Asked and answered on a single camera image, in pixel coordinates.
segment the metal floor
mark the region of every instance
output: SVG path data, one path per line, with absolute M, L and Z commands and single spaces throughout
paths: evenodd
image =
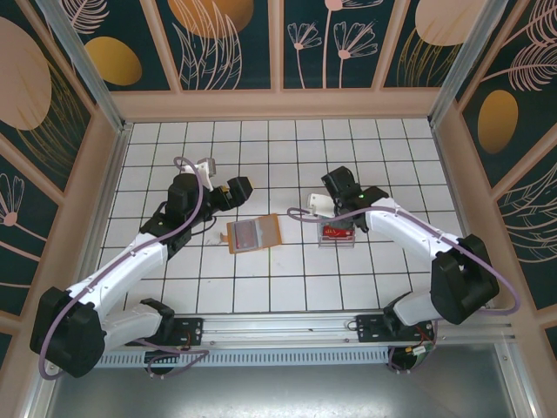
M 439 347 L 414 374 L 385 365 L 197 367 L 167 381 L 96 369 L 56 386 L 49 418 L 514 417 L 491 346 Z

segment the dark teal wallpaper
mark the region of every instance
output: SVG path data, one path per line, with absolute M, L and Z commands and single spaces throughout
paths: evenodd
M 557 123 L 557 15 L 532 1 L 463 111 L 491 186 Z
M 270 89 L 267 0 L 157 0 L 184 90 Z
M 44 20 L 35 0 L 32 3 Z M 60 4 L 108 90 L 170 89 L 139 0 L 62 0 Z
M 57 205 L 0 156 L 0 310 L 19 315 Z
M 470 85 L 470 82 L 472 81 L 472 78 L 476 74 L 477 67 L 484 60 L 487 53 L 491 49 L 491 46 L 493 45 L 493 41 L 499 35 L 499 32 L 501 31 L 501 28 L 503 27 L 503 25 L 507 21 L 508 15 L 511 13 L 511 11 L 513 11 L 513 8 L 516 5 L 517 1 L 518 0 L 508 0 L 507 6 L 505 7 L 505 10 L 503 11 L 503 14 L 501 15 L 499 21 L 497 22 L 497 24 L 493 28 L 493 31 L 491 32 L 491 36 L 489 37 L 489 39 L 487 39 L 487 42 L 486 42 L 486 45 L 484 46 L 483 51 L 480 53 L 480 56 L 478 57 L 478 59 L 476 59 L 476 62 L 474 63 L 473 67 L 470 69 L 470 72 L 468 73 L 468 77 L 466 77 L 466 79 L 464 80 L 464 83 L 462 83 L 462 86 L 459 88 L 459 91 L 456 94 L 457 101 L 460 101 L 460 98 L 462 98 L 462 95 L 464 94 L 464 92 L 468 88 L 468 85 Z
M 3 359 L 6 358 L 10 346 L 11 335 L 0 333 L 0 370 L 2 370 Z
M 392 11 L 383 0 L 285 0 L 284 88 L 371 87 Z
M 546 337 L 557 360 L 557 326 L 546 328 Z
M 482 2 L 411 0 L 385 87 L 441 87 Z
M 14 0 L 0 38 L 0 133 L 64 190 L 91 115 Z
M 557 303 L 557 147 L 499 199 L 538 309 Z

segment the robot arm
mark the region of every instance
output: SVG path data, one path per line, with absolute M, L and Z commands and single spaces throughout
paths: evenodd
M 201 174 L 202 205 L 195 219 L 181 232 L 134 253 L 133 249 L 155 238 L 176 231 L 193 214 L 198 202 L 198 181 L 192 170 L 176 176 L 168 189 L 168 200 L 163 202 L 153 216 L 139 230 L 136 238 L 117 257 L 87 279 L 62 291 L 52 287 L 41 300 L 31 335 L 30 348 L 40 353 L 45 336 L 54 319 L 73 298 L 84 289 L 88 293 L 71 308 L 56 328 L 46 359 L 74 377 L 81 377 L 97 364 L 104 351 L 122 346 L 137 338 L 157 338 L 161 344 L 173 329 L 174 311 L 156 300 L 142 300 L 131 310 L 112 313 L 118 300 L 138 283 L 148 272 L 162 266 L 191 239 L 191 229 L 211 220 L 218 211 L 228 211 L 243 205 L 252 194 L 248 178 L 236 177 L 228 187 L 213 188 L 210 176 L 214 161 L 197 164 Z M 90 283 L 114 266 L 121 256 L 131 256 L 120 261 L 94 287 Z
M 473 235 L 461 239 L 429 226 L 377 187 L 362 191 L 350 170 L 344 166 L 330 172 L 322 180 L 330 197 L 310 195 L 308 206 L 313 214 L 332 218 L 358 209 L 377 207 L 378 210 L 332 222 L 332 226 L 340 229 L 357 226 L 365 233 L 369 230 L 382 233 L 416 257 L 432 263 L 430 289 L 402 295 L 384 309 L 385 323 L 394 334 L 403 327 L 425 320 L 443 318 L 458 325 L 499 293 L 497 280 L 488 271 L 442 242 L 439 235 L 490 264 L 481 239 Z M 438 236 L 433 236 L 420 224 L 431 227 Z

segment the white tiled floor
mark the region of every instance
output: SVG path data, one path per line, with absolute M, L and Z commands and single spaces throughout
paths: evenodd
M 135 125 L 100 264 L 129 244 L 165 200 L 177 155 L 217 163 L 214 185 L 245 175 L 255 190 L 239 208 L 166 266 L 131 289 L 115 310 L 152 297 L 178 314 L 370 309 L 429 283 L 429 266 L 379 233 L 357 232 L 353 249 L 320 249 L 317 227 L 285 216 L 321 177 L 341 165 L 362 186 L 377 185 L 407 210 L 460 235 L 435 143 L 424 119 L 273 120 Z M 284 245 L 230 255 L 226 223 L 277 213 Z

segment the wall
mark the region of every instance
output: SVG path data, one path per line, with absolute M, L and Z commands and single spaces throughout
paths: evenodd
M 37 366 L 38 299 L 74 279 L 115 132 L 26 2 L 0 6 L 0 55 L 0 405 L 12 416 Z
M 64 11 L 132 121 L 425 116 L 485 0 L 102 0 Z
M 557 416 L 557 3 L 511 2 L 504 19 L 438 134 L 468 229 L 522 297 L 513 325 Z

